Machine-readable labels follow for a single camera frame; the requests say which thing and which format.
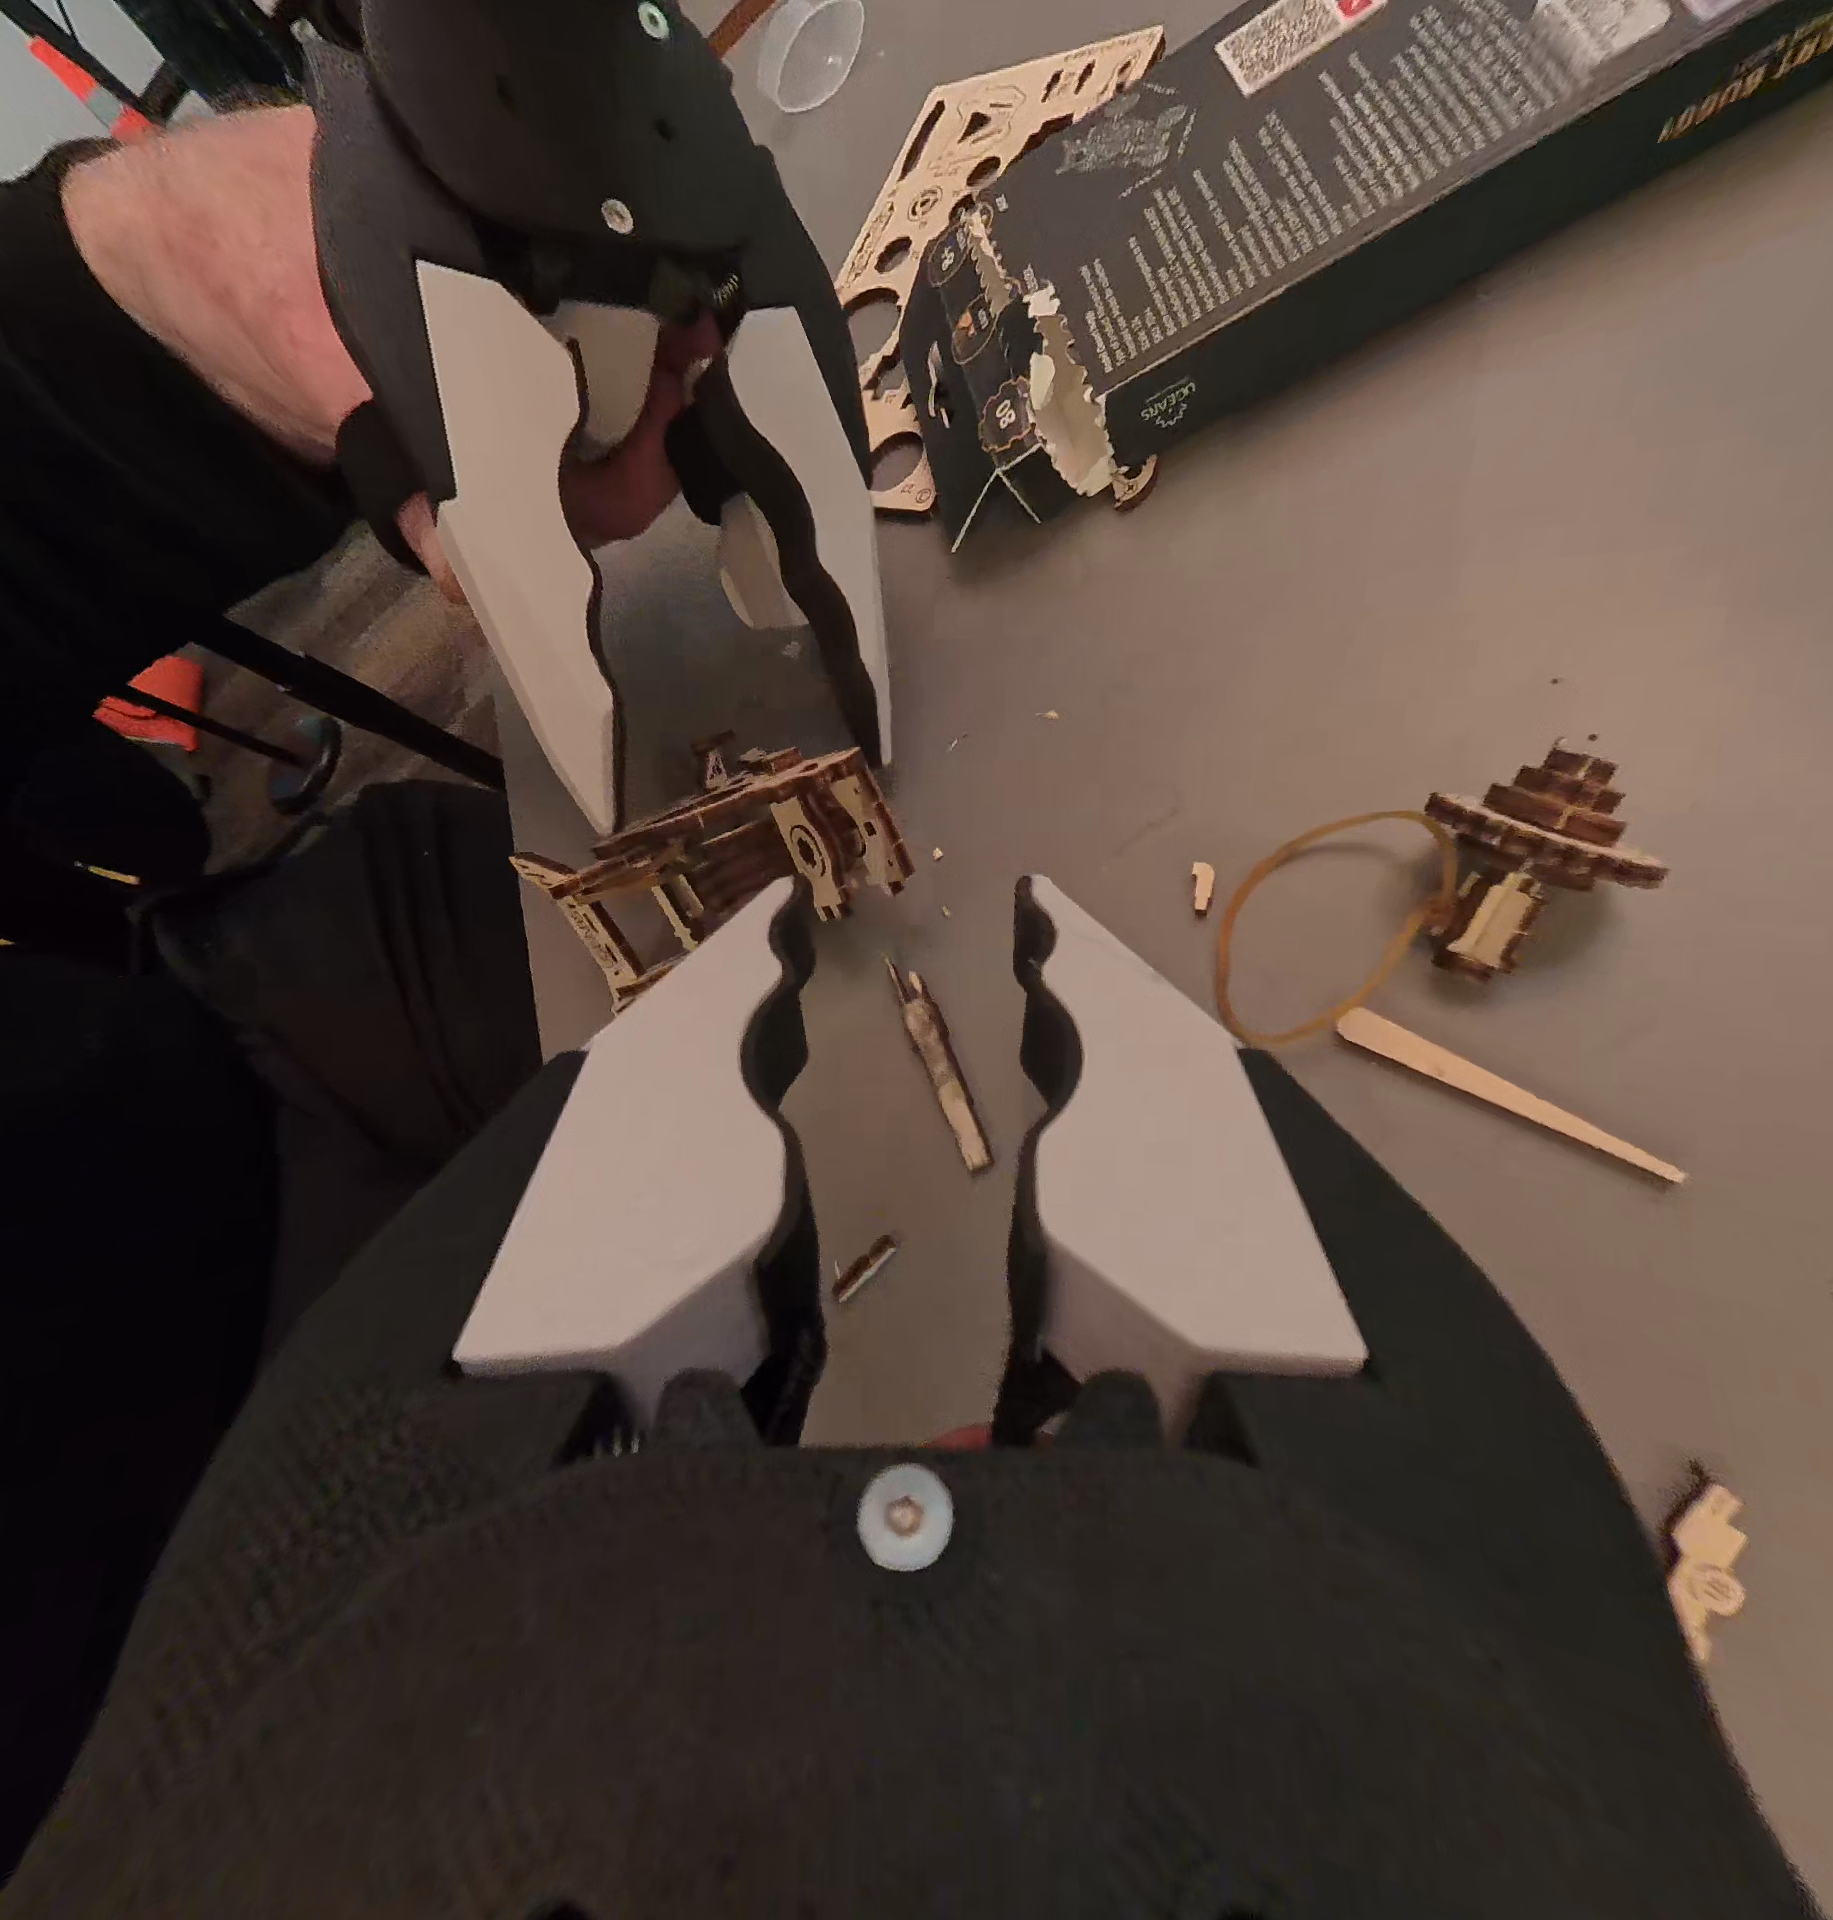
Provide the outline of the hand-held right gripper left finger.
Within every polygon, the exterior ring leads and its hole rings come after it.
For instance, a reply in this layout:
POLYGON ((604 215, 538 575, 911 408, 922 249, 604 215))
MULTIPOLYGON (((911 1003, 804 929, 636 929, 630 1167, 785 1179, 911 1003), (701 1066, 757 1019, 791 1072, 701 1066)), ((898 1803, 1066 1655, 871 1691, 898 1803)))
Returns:
POLYGON ((459 1377, 611 1377, 644 1424, 680 1372, 804 1424, 828 1360, 804 1138, 808 888, 759 888, 586 1044, 549 1145, 454 1336, 459 1377))

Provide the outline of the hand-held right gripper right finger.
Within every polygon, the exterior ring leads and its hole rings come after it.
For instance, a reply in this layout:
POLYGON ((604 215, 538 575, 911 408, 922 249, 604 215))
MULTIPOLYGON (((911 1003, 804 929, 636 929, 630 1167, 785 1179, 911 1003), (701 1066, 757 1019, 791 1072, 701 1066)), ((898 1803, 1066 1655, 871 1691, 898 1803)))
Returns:
POLYGON ((1183 1443, 1211 1377, 1362 1377, 1364 1336, 1241 1044, 1042 871, 1017 881, 1023 1078, 1007 1443, 1129 1372, 1183 1443))

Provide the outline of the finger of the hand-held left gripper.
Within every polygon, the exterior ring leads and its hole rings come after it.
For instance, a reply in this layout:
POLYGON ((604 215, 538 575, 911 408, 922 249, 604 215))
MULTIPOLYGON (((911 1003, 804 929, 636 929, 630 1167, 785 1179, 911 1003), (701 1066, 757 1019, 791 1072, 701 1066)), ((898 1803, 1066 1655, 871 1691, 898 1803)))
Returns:
POLYGON ((597 568, 564 518, 578 355, 489 278, 418 262, 443 442, 436 539, 564 796, 614 827, 614 692, 589 648, 597 568))
POLYGON ((723 527, 738 627, 808 627, 871 766, 889 763, 881 518, 855 385, 828 385, 794 306, 747 306, 667 433, 680 492, 723 527))

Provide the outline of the yellow rubber band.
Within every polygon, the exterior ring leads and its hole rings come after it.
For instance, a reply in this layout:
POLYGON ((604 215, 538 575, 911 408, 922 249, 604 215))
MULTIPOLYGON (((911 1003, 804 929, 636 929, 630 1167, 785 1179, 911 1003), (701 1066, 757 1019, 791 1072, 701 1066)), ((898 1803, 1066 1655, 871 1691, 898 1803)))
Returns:
POLYGON ((1328 1039, 1344 1014, 1362 1014, 1394 977, 1399 963, 1441 931, 1441 922, 1457 913, 1457 890, 1459 890, 1459 851, 1457 851, 1457 827, 1435 823, 1428 809, 1362 809, 1362 814, 1341 814, 1341 823, 1315 823, 1293 843, 1279 843, 1272 860, 1251 867, 1251 881, 1225 890, 1220 922, 1216 922, 1216 1019, 1241 1044, 1241 1050, 1293 1050, 1293 1044, 1309 1044, 1309 1039, 1328 1039), (1255 1032, 1237 1014, 1237 922, 1241 907, 1298 860, 1341 843, 1341 840, 1362 840, 1362 827, 1378 827, 1378 823, 1404 823, 1435 843, 1435 888, 1404 907, 1404 922, 1394 929, 1394 942, 1378 947, 1372 977, 1341 996, 1328 1007, 1293 1019, 1293 1032, 1255 1032))

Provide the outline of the wooden model frame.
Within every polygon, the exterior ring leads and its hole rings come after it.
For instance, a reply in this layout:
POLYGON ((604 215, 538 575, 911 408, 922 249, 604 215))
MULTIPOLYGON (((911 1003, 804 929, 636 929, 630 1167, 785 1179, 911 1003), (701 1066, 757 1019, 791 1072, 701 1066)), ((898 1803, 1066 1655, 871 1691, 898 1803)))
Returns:
POLYGON ((709 931, 723 931, 778 881, 808 888, 817 922, 852 922, 855 890, 907 890, 911 860, 864 748, 804 752, 733 734, 696 748, 701 788, 630 827, 589 843, 589 867, 514 851, 531 881, 597 963, 611 1007, 630 1007, 709 931))

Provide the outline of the wooden gear assembly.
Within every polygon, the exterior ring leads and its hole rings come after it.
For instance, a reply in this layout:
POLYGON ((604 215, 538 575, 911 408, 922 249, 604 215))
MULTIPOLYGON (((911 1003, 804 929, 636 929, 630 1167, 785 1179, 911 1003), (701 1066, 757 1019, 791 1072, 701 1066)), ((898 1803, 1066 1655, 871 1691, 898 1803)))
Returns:
POLYGON ((1435 968, 1459 979, 1517 977, 1560 890, 1663 890, 1666 867, 1629 843, 1617 766, 1565 739, 1484 796, 1419 803, 1457 840, 1457 897, 1435 922, 1435 968))

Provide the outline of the punched wooden parts sheet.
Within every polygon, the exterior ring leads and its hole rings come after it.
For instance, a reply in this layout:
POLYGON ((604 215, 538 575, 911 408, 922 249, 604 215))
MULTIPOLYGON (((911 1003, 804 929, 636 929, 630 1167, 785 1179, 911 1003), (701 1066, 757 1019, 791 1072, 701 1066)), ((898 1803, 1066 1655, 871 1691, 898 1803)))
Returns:
POLYGON ((925 291, 925 249, 970 235, 981 292, 1003 299, 997 196, 991 186, 1042 136, 1127 96, 1165 56, 1165 27, 1074 43, 1066 56, 1007 64, 925 89, 843 266, 840 306, 889 299, 883 343, 855 355, 871 459, 922 442, 925 408, 889 390, 907 299, 925 291))

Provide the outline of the black model kit box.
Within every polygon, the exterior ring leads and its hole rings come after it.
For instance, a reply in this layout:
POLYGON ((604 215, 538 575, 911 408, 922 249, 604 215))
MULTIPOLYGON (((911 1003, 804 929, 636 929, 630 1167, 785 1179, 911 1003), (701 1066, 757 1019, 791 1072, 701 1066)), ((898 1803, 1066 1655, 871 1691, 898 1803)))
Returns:
POLYGON ((1833 76, 1833 0, 1279 0, 1052 131, 922 252, 949 539, 1145 492, 1189 433, 1833 76))

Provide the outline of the person's left hand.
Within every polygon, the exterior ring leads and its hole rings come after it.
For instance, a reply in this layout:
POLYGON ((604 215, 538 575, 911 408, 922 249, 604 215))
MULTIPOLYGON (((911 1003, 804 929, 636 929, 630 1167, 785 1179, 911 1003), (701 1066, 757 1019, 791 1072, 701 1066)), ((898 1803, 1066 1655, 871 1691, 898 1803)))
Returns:
POLYGON ((611 454, 564 454, 564 524, 578 548, 636 539, 673 506, 680 473, 667 459, 667 424, 712 355, 712 331, 667 331, 630 433, 611 454))

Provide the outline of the dark wooden strip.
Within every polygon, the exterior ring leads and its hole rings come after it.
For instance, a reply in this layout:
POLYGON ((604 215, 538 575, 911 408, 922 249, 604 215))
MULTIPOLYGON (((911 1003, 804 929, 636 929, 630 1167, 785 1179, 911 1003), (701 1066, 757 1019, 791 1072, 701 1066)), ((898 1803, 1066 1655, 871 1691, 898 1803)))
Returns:
POLYGON ((949 1138, 955 1138, 959 1167, 991 1174, 997 1154, 991 1154, 991 1129, 976 1121, 976 1092, 970 1092, 970 1078, 955 1066, 955 1039, 949 1039, 949 1014, 941 1014, 930 988, 922 977, 907 977, 889 956, 883 956, 883 979, 889 979, 907 1044, 911 1044, 911 1056, 925 1072, 925 1092, 930 1092, 930 1102, 949 1121, 949 1138))

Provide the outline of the clear plastic cup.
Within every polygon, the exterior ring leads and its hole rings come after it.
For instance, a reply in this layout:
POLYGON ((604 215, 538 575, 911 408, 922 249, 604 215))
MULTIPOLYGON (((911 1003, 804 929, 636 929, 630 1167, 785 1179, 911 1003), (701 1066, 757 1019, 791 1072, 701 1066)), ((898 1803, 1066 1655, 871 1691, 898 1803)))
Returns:
POLYGON ((785 107, 823 107, 864 43, 864 0, 778 0, 759 20, 757 89, 785 107))

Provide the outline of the pointed wooden stick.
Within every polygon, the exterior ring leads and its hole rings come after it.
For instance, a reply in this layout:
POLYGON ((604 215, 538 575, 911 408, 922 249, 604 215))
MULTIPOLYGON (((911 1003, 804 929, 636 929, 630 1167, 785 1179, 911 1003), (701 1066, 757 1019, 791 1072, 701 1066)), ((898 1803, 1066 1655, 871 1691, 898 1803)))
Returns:
POLYGON ((1523 1087, 1508 1087, 1508 1078, 1493 1078, 1493 1072, 1484 1072, 1484 1066, 1469 1066, 1469 1056, 1457 1056, 1457 1050, 1441 1050, 1441 1044, 1428 1044, 1428 1039, 1411 1039, 1411 1032, 1399 1032, 1399 1019, 1383 1019, 1372 1007, 1344 1007, 1328 1032, 1341 1032, 1341 1044, 1350 1044, 1350 1050, 1364 1050, 1364 1056, 1378 1056, 1394 1072, 1411 1072, 1411 1078, 1428 1078, 1428 1087, 1441 1087, 1457 1096, 1478 1096, 1478 1102, 1487 1102, 1502 1121, 1523 1121, 1523 1122, 1534 1122, 1554 1138, 1572 1138, 1572 1145, 1584 1145, 1601 1161, 1617 1161, 1617 1167, 1633 1167, 1633 1174, 1650 1174, 1663 1188, 1691 1179, 1680 1167, 1666 1167, 1666 1161, 1653 1161, 1653 1154, 1637 1154, 1637 1145, 1629 1145, 1629 1138, 1560 1111, 1554 1096, 1534 1096, 1534 1092, 1523 1092, 1523 1087))

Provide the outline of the small notched wooden piece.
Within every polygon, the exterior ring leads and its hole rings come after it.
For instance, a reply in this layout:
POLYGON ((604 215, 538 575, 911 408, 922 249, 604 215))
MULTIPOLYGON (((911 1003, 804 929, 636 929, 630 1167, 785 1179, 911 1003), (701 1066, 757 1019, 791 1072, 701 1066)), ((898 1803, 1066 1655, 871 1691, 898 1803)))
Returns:
POLYGON ((1743 1615, 1743 1504, 1703 1484, 1666 1521, 1666 1606, 1692 1664, 1715 1655, 1715 1625, 1743 1615))

